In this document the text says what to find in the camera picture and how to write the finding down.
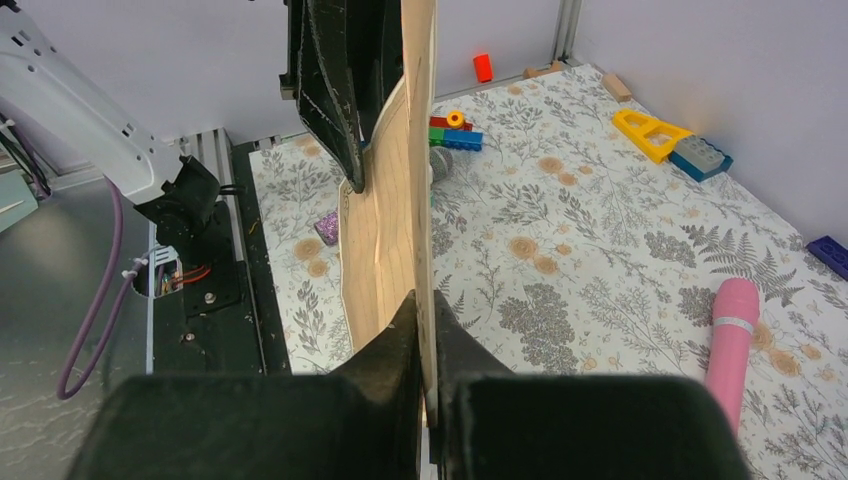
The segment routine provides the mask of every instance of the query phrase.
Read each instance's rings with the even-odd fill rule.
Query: yellow triangle piece
[[[627,108],[613,115],[612,124],[654,163],[664,162],[678,141],[692,135],[689,130]]]

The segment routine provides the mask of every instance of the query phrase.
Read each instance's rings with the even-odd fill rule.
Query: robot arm
[[[14,0],[0,0],[0,97],[84,155],[189,264],[226,247],[207,231],[219,184],[86,78]]]

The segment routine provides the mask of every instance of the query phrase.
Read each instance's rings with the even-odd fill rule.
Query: green lego brick
[[[445,129],[430,127],[430,146],[442,146],[445,144]]]

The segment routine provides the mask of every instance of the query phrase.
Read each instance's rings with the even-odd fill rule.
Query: pink cylinder toy
[[[742,412],[748,350],[759,318],[757,286],[744,278],[725,280],[713,302],[713,343],[706,385],[724,410],[734,435]]]

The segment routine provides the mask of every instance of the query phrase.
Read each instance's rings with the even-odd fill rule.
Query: floral tablecloth
[[[650,162],[610,122],[623,107],[645,111],[591,66],[436,105],[485,138],[433,187],[439,289],[516,371],[703,379],[713,296],[749,278],[762,308],[739,429],[751,471],[848,479],[848,282],[729,176],[698,184]],[[327,372],[350,339],[338,248],[312,224],[341,172],[308,136],[251,166],[292,368]]]

